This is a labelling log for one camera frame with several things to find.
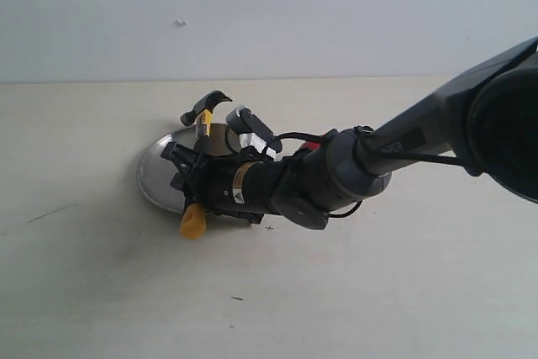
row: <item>black mark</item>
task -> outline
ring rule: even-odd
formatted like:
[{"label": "black mark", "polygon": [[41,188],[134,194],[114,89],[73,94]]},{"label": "black mark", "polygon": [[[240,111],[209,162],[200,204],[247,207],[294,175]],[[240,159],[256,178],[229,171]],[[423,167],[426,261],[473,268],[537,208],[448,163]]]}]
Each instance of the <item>black mark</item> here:
[{"label": "black mark", "polygon": [[32,220],[29,220],[26,223],[28,224],[28,223],[37,222],[38,220],[43,219],[46,216],[49,216],[51,214],[57,214],[58,212],[61,212],[62,210],[66,210],[66,209],[69,209],[69,208],[74,208],[75,206],[78,206],[78,204],[77,203],[72,203],[71,205],[60,206],[58,209],[53,210],[52,212],[49,212],[47,214],[42,214],[41,216],[38,216],[37,218],[33,218]]}]

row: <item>round metal lid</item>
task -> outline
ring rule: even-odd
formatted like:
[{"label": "round metal lid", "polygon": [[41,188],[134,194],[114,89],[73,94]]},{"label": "round metal lid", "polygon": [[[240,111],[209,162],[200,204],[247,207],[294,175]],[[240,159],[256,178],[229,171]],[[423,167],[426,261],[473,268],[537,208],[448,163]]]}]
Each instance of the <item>round metal lid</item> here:
[{"label": "round metal lid", "polygon": [[[211,124],[208,151],[211,156],[230,154],[224,140],[226,128],[226,124]],[[136,174],[140,190],[150,202],[160,208],[182,214],[185,203],[183,193],[170,186],[170,181],[176,175],[177,169],[171,162],[163,159],[161,153],[171,141],[192,148],[195,136],[194,126],[178,129],[160,138],[140,159]],[[229,131],[229,143],[234,150],[240,149],[238,136],[233,131]]]}]

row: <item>yellow handle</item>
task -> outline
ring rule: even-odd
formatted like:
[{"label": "yellow handle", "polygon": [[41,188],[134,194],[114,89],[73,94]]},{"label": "yellow handle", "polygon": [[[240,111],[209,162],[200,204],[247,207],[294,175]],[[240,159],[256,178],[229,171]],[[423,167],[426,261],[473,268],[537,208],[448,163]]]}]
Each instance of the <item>yellow handle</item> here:
[{"label": "yellow handle", "polygon": [[205,233],[205,209],[200,203],[191,203],[185,209],[179,233],[188,240],[196,240]]}]

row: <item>metal plate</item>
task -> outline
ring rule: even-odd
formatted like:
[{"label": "metal plate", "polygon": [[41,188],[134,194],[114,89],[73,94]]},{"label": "metal plate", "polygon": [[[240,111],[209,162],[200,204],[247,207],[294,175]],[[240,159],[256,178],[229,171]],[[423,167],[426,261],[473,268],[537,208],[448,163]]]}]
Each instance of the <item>metal plate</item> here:
[{"label": "metal plate", "polygon": [[[211,156],[226,156],[230,152],[224,140],[226,124],[212,124],[209,136],[209,151]],[[164,160],[161,153],[166,144],[176,141],[186,147],[193,147],[195,140],[194,126],[181,128],[162,137],[154,143],[142,156],[137,170],[137,179],[144,196],[160,208],[182,214],[185,197],[181,191],[170,186],[170,181],[176,175],[174,165]],[[229,131],[229,142],[234,150],[239,150],[239,139],[233,131]]]}]

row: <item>table surface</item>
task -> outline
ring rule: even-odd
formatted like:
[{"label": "table surface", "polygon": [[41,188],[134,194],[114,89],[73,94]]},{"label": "table surface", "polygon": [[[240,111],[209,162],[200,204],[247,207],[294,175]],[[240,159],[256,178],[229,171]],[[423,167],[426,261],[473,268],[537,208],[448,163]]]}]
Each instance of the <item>table surface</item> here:
[{"label": "table surface", "polygon": [[197,241],[136,186],[215,88],[323,133],[446,79],[1,86],[0,357],[538,357],[538,208],[488,177],[415,165],[325,231],[212,221]]}]

